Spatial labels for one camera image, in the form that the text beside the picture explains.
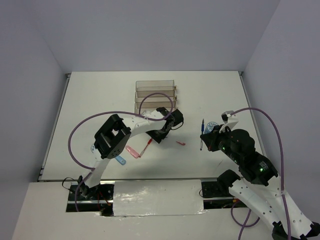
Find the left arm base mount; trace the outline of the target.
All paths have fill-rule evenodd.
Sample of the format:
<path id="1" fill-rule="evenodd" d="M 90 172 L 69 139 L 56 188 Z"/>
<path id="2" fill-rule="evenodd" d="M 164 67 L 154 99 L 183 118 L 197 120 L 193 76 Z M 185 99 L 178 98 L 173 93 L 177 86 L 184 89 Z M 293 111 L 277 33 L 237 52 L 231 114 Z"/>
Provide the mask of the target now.
<path id="1" fill-rule="evenodd" d="M 78 208 L 79 212 L 95 212 L 103 217 L 112 217 L 113 201 L 114 201 L 114 187 L 113 183 L 102 183 L 96 189 L 85 196 L 81 190 L 77 193 L 77 204 L 75 204 L 75 192 L 77 184 L 70 182 L 70 186 L 62 187 L 68 191 L 66 212 L 76 213 Z"/>

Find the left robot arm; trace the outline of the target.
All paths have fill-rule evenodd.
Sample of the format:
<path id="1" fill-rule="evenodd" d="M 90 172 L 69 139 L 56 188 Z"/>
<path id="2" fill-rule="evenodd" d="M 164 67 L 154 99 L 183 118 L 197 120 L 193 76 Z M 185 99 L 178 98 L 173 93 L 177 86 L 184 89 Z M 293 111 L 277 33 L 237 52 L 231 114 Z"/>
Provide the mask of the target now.
<path id="1" fill-rule="evenodd" d="M 165 107 L 127 118 L 118 114 L 111 115 L 94 135 L 91 151 L 95 162 L 89 167 L 87 176 L 81 175 L 78 178 L 75 195 L 82 195 L 88 200 L 97 196 L 102 175 L 109 162 L 125 150 L 129 139 L 146 133 L 160 143 L 174 127 L 183 123 L 183 114 L 178 109 L 170 112 Z"/>

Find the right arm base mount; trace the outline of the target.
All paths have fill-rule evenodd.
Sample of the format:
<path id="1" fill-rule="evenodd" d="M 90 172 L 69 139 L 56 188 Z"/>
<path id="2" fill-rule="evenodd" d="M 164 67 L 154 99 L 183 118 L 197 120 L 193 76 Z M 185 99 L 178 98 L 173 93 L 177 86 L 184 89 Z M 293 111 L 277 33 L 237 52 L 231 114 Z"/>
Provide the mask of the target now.
<path id="1" fill-rule="evenodd" d="M 202 181 L 198 194 L 202 197 L 205 210 L 230 209 L 238 201 L 231 194 L 221 191 L 217 181 Z"/>

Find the blue gel pen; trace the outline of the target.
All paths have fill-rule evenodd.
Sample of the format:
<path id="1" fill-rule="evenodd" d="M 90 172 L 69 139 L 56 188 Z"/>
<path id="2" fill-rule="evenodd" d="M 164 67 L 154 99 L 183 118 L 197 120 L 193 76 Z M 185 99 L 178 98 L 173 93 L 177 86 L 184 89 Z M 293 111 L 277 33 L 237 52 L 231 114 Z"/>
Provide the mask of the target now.
<path id="1" fill-rule="evenodd" d="M 204 134 L 204 131 L 205 131 L 205 120 L 203 118 L 202 121 L 201 121 L 201 135 Z M 200 151 L 203 150 L 203 140 L 202 140 L 202 138 L 200 138 L 200 148 L 199 148 L 199 150 Z"/>

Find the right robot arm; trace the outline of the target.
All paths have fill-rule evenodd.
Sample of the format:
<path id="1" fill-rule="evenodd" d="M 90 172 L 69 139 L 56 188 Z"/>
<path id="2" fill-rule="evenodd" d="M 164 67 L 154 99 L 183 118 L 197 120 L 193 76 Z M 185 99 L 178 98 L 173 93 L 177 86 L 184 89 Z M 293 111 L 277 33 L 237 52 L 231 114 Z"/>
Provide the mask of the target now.
<path id="1" fill-rule="evenodd" d="M 232 195 L 250 208 L 272 231 L 274 240 L 307 240 L 320 234 L 320 225 L 309 220 L 288 192 L 271 161 L 258 153 L 255 141 L 243 129 L 220 131 L 216 125 L 200 138 L 210 152 L 221 151 L 238 165 L 239 173 L 226 170 L 217 179 L 217 190 Z"/>

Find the red gel pen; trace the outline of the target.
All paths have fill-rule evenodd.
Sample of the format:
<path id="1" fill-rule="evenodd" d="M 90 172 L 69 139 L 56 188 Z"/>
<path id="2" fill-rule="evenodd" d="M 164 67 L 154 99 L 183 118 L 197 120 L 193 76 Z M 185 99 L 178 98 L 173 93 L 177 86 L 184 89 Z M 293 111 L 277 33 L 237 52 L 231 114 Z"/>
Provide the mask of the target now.
<path id="1" fill-rule="evenodd" d="M 141 158 L 141 157 L 144 155 L 144 153 L 146 152 L 146 150 L 148 149 L 148 147 L 149 147 L 149 145 L 151 144 L 152 141 L 153 141 L 152 138 L 150 138 L 150 139 L 148 140 L 146 146 L 144 147 L 144 149 L 143 149 L 143 150 L 141 151 L 141 153 L 139 154 L 139 158 Z"/>

